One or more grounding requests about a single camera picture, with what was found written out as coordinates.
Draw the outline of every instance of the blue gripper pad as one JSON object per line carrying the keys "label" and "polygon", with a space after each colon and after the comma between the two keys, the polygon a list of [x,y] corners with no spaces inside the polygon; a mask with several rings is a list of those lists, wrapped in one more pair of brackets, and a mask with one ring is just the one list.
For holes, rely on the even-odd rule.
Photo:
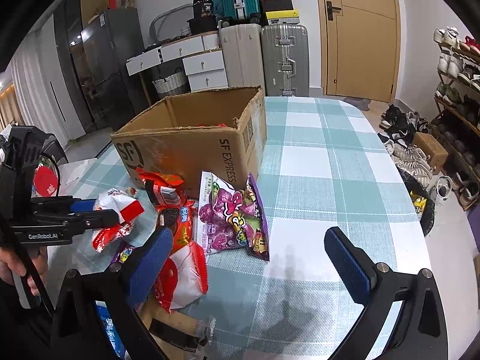
{"label": "blue gripper pad", "polygon": [[325,252],[332,261],[353,301],[366,306],[370,300],[370,280],[349,251],[348,246],[336,234],[336,229],[341,232],[339,228],[331,227],[325,234],[323,239]]}
{"label": "blue gripper pad", "polygon": [[172,249],[172,231],[165,227],[153,241],[150,248],[146,249],[138,261],[135,271],[130,276],[127,302],[131,307],[135,309],[145,301]]}

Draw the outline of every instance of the stainless steel refrigerator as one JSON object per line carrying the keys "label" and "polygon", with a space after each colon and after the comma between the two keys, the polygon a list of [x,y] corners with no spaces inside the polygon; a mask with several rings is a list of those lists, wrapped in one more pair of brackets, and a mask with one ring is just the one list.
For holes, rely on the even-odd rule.
{"label": "stainless steel refrigerator", "polygon": [[97,96],[116,131],[149,105],[140,76],[129,76],[125,66],[144,50],[137,10],[102,12],[83,29],[82,41]]}

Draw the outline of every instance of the drawer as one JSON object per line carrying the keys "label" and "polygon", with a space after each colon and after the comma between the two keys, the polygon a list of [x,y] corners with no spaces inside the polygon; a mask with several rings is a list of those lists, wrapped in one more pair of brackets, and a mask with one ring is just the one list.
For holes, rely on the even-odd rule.
{"label": "drawer", "polygon": [[160,53],[164,62],[175,58],[189,56],[191,54],[201,53],[203,50],[203,42],[201,36],[186,38],[172,44],[162,46]]}
{"label": "drawer", "polygon": [[160,64],[160,54],[158,53],[159,49],[160,47],[144,52],[143,54],[134,56],[133,58],[130,58],[126,63],[128,75],[131,76],[132,74],[136,74],[140,71],[144,71],[145,69],[149,69],[153,66],[159,65]]}
{"label": "drawer", "polygon": [[204,71],[216,71],[218,69],[224,69],[225,65],[223,63],[223,53],[221,50],[219,50],[190,56],[183,59],[183,66],[187,76]]}
{"label": "drawer", "polygon": [[188,76],[191,91],[228,86],[225,69],[206,71]]}

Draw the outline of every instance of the cardboard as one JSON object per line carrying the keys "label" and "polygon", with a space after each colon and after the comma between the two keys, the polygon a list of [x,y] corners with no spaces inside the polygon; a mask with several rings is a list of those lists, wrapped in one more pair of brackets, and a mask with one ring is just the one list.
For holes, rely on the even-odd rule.
{"label": "cardboard", "polygon": [[422,149],[427,156],[430,156],[427,161],[428,165],[434,168],[434,175],[439,174],[447,160],[447,150],[432,135],[423,132],[415,133],[412,144]]}
{"label": "cardboard", "polygon": [[235,188],[255,177],[266,142],[265,98],[261,87],[225,88],[166,97],[111,135],[125,167],[176,174],[189,197],[198,198],[202,170]]}

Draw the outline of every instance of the table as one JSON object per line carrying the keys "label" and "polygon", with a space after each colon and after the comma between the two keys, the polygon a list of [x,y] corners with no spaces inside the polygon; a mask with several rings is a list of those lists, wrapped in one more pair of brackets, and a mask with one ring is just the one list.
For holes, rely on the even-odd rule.
{"label": "table", "polygon": [[[212,358],[326,359],[362,307],[352,302],[323,248],[323,236],[339,226],[374,262],[416,274],[430,268],[421,226],[390,156],[363,114],[333,99],[267,97],[267,143],[258,187],[270,231],[271,261],[224,251],[207,259],[209,291],[182,312],[217,320]],[[90,198],[131,181],[110,147],[73,194]],[[128,237],[142,245],[155,213],[140,191],[146,212]],[[103,270],[117,247],[102,253],[91,236],[76,237],[50,257],[55,292],[65,272]],[[381,353],[395,323],[389,318],[370,356]]]}

